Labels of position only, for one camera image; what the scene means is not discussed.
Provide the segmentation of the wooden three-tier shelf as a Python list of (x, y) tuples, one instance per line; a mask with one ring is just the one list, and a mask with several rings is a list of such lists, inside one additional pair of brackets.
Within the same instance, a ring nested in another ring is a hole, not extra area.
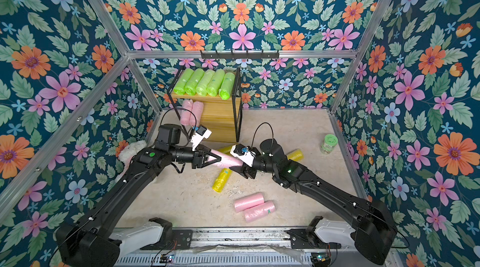
[(234, 82), (230, 98), (222, 99), (219, 95), (212, 97), (210, 95), (180, 95), (174, 93), (174, 86), (183, 76), (186, 68), (180, 68), (170, 88), (167, 90), (167, 97), (172, 102), (172, 106), (178, 118), (181, 118), (180, 105), (174, 100), (192, 100), (204, 104), (200, 117), (201, 125), (212, 131), (209, 140), (212, 142), (238, 142), (240, 139), (241, 123), (243, 119), (243, 110), (241, 106), (241, 79), (240, 70), (236, 69), (234, 73)]

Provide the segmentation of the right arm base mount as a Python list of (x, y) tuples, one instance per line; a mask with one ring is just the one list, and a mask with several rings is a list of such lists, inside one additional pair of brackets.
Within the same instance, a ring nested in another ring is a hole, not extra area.
[(315, 233), (316, 226), (319, 222), (324, 221), (322, 216), (315, 217), (306, 228), (290, 229), (286, 231), (290, 237), (291, 248), (295, 250), (300, 249), (327, 249), (333, 248), (335, 250), (341, 248), (340, 243), (325, 243)]

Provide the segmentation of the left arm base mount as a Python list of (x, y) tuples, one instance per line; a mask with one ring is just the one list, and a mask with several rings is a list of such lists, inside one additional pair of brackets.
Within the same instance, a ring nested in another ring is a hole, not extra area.
[(187, 250), (191, 246), (193, 231), (191, 229), (173, 228), (171, 222), (162, 218), (151, 218), (149, 222), (162, 226), (162, 235), (159, 240), (150, 245), (142, 247), (141, 250)]

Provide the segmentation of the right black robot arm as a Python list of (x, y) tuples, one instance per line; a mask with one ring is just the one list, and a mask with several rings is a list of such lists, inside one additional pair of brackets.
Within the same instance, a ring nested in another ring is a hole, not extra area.
[(315, 217), (305, 230), (311, 247), (352, 246), (370, 262), (385, 263), (398, 233), (385, 203), (369, 202), (328, 183), (308, 167), (290, 160), (273, 138), (263, 141), (259, 148), (237, 144), (230, 154), (241, 160), (242, 164), (232, 170), (243, 177), (270, 173), (281, 187), (307, 196), (341, 217), (340, 222)]

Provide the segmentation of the green roll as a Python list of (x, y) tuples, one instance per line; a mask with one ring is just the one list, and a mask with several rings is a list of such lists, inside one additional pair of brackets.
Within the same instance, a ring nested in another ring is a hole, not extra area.
[(207, 96), (207, 86), (215, 75), (214, 70), (207, 70), (196, 86), (196, 93), (202, 97)]
[(223, 69), (218, 69), (213, 74), (212, 79), (208, 83), (206, 88), (207, 94), (209, 96), (215, 97), (218, 95), (224, 77), (225, 77), (225, 71)]
[(198, 83), (200, 82), (200, 80), (203, 78), (205, 74), (205, 71), (201, 68), (198, 68), (196, 69), (191, 77), (189, 78), (189, 80), (186, 82), (185, 84), (185, 92), (186, 94), (188, 95), (192, 95), (194, 96), (196, 94), (196, 87), (198, 85)]

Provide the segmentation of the green roll diagonal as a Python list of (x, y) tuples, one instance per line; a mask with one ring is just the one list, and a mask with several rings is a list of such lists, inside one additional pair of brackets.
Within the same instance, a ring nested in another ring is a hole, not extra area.
[(219, 89), (219, 96), (222, 100), (228, 100), (231, 97), (231, 93), (235, 84), (235, 74), (234, 73), (226, 73), (224, 75), (222, 84)]
[(194, 73), (194, 70), (191, 68), (187, 68), (182, 71), (181, 75), (179, 76), (174, 88), (173, 92), (177, 95), (184, 95), (186, 93), (186, 84), (190, 80)]

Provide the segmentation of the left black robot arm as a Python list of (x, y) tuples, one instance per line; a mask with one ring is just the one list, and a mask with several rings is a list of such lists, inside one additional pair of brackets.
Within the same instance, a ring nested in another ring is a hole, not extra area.
[(119, 258), (148, 245), (170, 247), (172, 224), (161, 218), (124, 232), (113, 231), (136, 197), (167, 166), (189, 163), (193, 168), (204, 168), (221, 161), (219, 155), (202, 145), (180, 147), (180, 136), (180, 126), (160, 126), (154, 145), (133, 156), (127, 172), (93, 209), (77, 222), (59, 226), (57, 249), (64, 264), (112, 267)]

